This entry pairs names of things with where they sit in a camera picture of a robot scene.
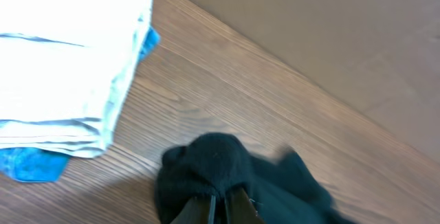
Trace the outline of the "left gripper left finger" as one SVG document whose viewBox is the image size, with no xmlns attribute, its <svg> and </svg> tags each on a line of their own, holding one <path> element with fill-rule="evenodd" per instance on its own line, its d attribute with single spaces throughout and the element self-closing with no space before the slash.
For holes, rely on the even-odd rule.
<svg viewBox="0 0 440 224">
<path fill-rule="evenodd" d="M 193 197 L 174 218 L 171 224 L 213 224 L 215 220 L 216 197 Z"/>
</svg>

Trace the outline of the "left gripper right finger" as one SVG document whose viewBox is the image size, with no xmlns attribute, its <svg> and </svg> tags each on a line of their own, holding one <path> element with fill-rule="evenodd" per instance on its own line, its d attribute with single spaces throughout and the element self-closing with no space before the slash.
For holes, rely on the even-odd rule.
<svg viewBox="0 0 440 224">
<path fill-rule="evenodd" d="M 227 224 L 265 224 L 243 188 L 229 192 L 224 205 Z"/>
</svg>

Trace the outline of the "black shirt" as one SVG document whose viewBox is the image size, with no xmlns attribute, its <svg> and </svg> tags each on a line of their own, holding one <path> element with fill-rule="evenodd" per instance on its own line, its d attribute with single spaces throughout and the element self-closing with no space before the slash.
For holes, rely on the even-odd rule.
<svg viewBox="0 0 440 224">
<path fill-rule="evenodd" d="M 193 197 L 216 197 L 214 223 L 226 223 L 224 200 L 243 188 L 265 223 L 349 223 L 299 154 L 289 150 L 272 163 L 249 153 L 227 133 L 206 133 L 169 148 L 155 180 L 155 207 L 171 223 Z"/>
</svg>

